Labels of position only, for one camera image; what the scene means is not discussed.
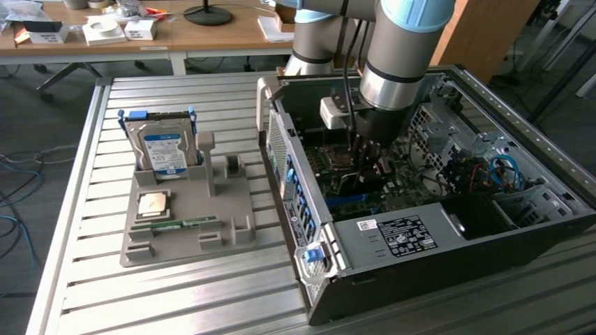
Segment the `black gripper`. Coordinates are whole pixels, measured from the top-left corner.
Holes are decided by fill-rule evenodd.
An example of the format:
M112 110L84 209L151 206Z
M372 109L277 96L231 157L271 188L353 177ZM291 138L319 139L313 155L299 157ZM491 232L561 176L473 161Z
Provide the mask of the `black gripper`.
M369 141L389 147L411 120L411 107L401 110L372 108L356 113L357 134Z

